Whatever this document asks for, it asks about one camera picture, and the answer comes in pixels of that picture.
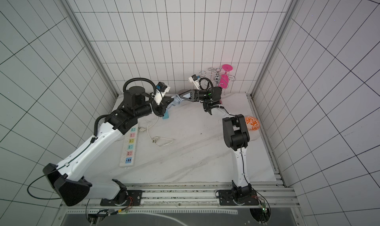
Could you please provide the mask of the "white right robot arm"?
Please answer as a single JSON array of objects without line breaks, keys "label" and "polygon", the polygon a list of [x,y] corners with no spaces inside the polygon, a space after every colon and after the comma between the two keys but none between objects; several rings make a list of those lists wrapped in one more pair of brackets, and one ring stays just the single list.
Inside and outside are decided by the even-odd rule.
[{"label": "white right robot arm", "polygon": [[211,87],[206,90],[182,90],[179,97],[183,100],[202,103],[204,111],[210,115],[214,115],[216,110],[221,110],[227,115],[222,119],[223,139],[225,145],[233,153],[234,179],[232,180],[232,189],[216,191],[219,204],[225,206],[260,205],[261,200],[253,189],[247,175],[246,152],[250,135],[245,117],[242,114],[234,115],[228,112],[222,105],[221,94],[222,88]]}]

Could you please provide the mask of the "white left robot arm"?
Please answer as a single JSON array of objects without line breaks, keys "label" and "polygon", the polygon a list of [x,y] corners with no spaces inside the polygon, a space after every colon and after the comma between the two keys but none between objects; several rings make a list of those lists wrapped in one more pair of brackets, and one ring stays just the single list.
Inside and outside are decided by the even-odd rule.
[{"label": "white left robot arm", "polygon": [[67,206],[84,199],[105,199],[121,206],[129,199],[127,187],[113,179],[111,183],[91,183],[84,177],[91,164],[115,141],[128,133],[138,119],[155,113],[162,117],[173,101],[166,96],[170,87],[163,82],[148,94],[141,86],[125,89],[123,101],[110,114],[96,119],[94,134],[58,164],[48,164],[43,173],[56,194]]}]

